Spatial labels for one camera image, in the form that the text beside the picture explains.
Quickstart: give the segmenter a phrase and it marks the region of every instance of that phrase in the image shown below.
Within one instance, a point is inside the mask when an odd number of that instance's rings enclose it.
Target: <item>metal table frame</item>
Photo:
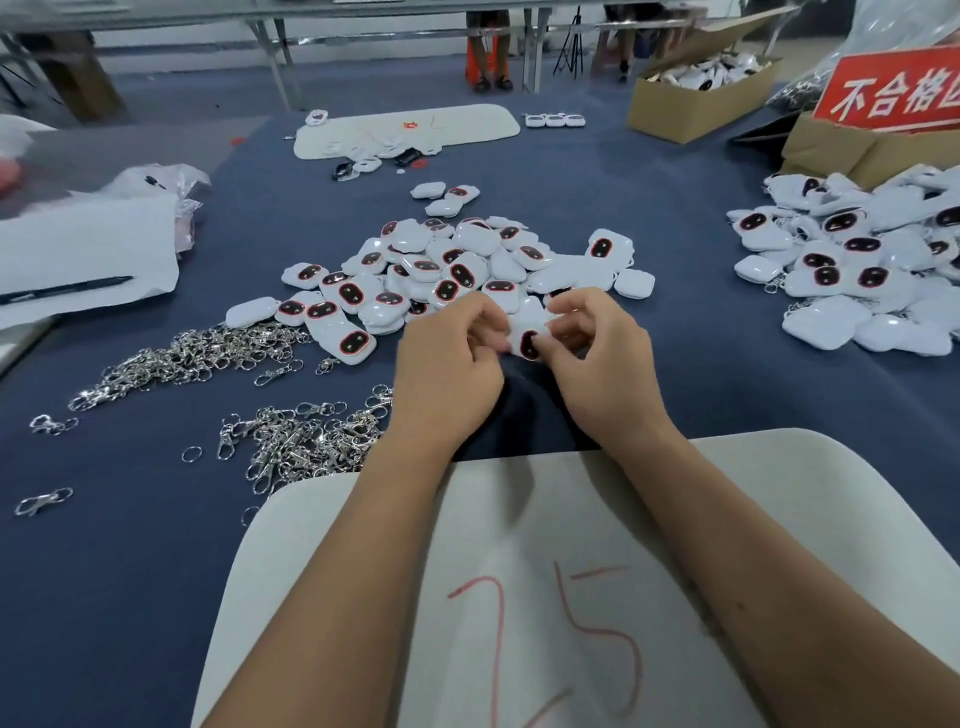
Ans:
[[[800,6],[793,6],[794,11],[785,13],[780,16],[777,21],[772,26],[771,35],[767,42],[766,50],[764,54],[769,55],[773,50],[775,43],[777,42],[777,37],[780,34],[780,30],[783,28],[786,23],[790,21],[793,17],[796,16],[797,12],[800,10]],[[659,30],[666,28],[683,28],[683,27],[694,27],[698,23],[694,19],[672,19],[672,20],[651,20],[651,21],[620,21],[620,22],[604,22],[604,23],[565,23],[558,25],[549,25],[550,14],[552,13],[552,7],[523,7],[523,25],[522,26],[502,26],[494,28],[448,28],[448,29],[437,29],[437,30],[424,30],[424,31],[399,31],[399,32],[386,32],[386,33],[358,33],[358,34],[340,34],[337,36],[308,36],[308,37],[288,37],[286,34],[286,23],[283,17],[262,17],[259,16],[262,13],[253,13],[253,15],[243,15],[239,17],[234,17],[233,19],[240,19],[247,23],[250,27],[254,40],[235,40],[235,41],[222,41],[222,42],[210,42],[210,43],[168,43],[168,44],[155,44],[155,45],[139,45],[139,46],[108,46],[103,48],[94,48],[91,51],[91,54],[109,58],[117,56],[143,56],[143,55],[153,55],[153,54],[165,54],[165,53],[219,53],[220,51],[235,51],[235,50],[251,50],[259,48],[264,55],[267,57],[267,63],[270,65],[271,71],[274,75],[274,81],[276,83],[277,91],[280,95],[280,100],[283,103],[283,107],[286,110],[291,110],[292,105],[290,102],[290,97],[288,95],[287,82],[285,75],[290,75],[292,77],[292,85],[295,93],[295,105],[297,108],[306,110],[307,103],[303,96],[303,91],[300,86],[300,79],[297,76],[297,69],[294,65],[293,54],[291,53],[291,48],[307,46],[307,45],[342,45],[345,43],[359,42],[359,41],[376,41],[376,40],[410,40],[417,38],[437,38],[437,37],[467,37],[467,36],[498,36],[504,33],[510,33],[511,35],[520,34],[523,38],[523,74],[522,74],[522,88],[528,93],[538,93],[540,91],[540,77],[542,75],[542,57],[543,57],[543,42],[546,38],[547,33],[555,31],[568,31],[572,34],[579,35],[585,32],[591,31],[617,31],[617,30]],[[391,14],[396,14],[398,8],[385,8],[382,10],[390,11]],[[456,12],[463,12],[465,8],[460,8]],[[536,24],[534,23],[534,10],[537,11]],[[384,13],[371,13],[374,16],[380,14],[381,16]],[[406,9],[403,14],[415,14]],[[292,12],[287,13],[287,16],[293,15],[296,17],[306,17],[306,16],[322,16],[322,17],[334,17],[333,14],[327,13],[318,13],[316,10],[311,12]],[[276,38],[271,37],[270,32],[267,28],[267,20],[273,20],[274,27],[276,30]],[[158,27],[158,25],[179,25],[180,23],[158,23],[156,25],[134,25],[134,27]],[[119,26],[115,23],[108,23],[105,27],[96,27],[93,30],[120,30],[122,27],[130,28],[130,25]],[[36,77],[36,74],[33,71],[33,68],[30,66],[30,61],[32,60],[69,60],[76,58],[77,56],[84,55],[83,53],[43,53],[43,54],[31,54],[20,46],[13,38],[12,35],[0,35],[0,40],[4,43],[7,48],[7,53],[0,55],[0,63],[15,61],[20,65],[24,70],[25,78],[28,78],[32,83],[39,84],[39,79]],[[277,60],[277,54],[280,53],[283,56],[283,65],[281,66]]]

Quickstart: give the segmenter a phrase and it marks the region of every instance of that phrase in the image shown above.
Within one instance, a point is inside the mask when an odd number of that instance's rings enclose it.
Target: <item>black pen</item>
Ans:
[[[61,296],[64,293],[92,291],[96,288],[110,288],[112,285],[120,285],[120,283],[126,283],[128,280],[133,280],[133,276],[113,276],[112,278],[108,279],[85,280],[80,283],[55,285],[51,288],[38,288],[35,291],[0,293],[0,305],[7,305],[8,303],[22,303],[24,301],[35,301],[36,299],[48,299],[51,296]]]

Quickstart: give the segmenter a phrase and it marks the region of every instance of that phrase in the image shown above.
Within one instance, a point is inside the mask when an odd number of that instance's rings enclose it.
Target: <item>person's left hand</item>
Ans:
[[[497,352],[510,349],[509,330],[507,314],[479,292],[407,324],[388,434],[452,457],[500,396]]]

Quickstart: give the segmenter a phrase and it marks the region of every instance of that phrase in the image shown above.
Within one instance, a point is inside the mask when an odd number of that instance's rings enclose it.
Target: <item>person's right hand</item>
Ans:
[[[650,336],[599,288],[574,288],[547,310],[553,337],[533,343],[553,371],[574,422],[614,458],[674,430],[660,397]],[[574,356],[589,347],[584,359]]]

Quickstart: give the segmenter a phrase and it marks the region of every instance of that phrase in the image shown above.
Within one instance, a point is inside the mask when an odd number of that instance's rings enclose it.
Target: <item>red sign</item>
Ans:
[[[844,56],[813,117],[887,132],[960,123],[960,46]]]

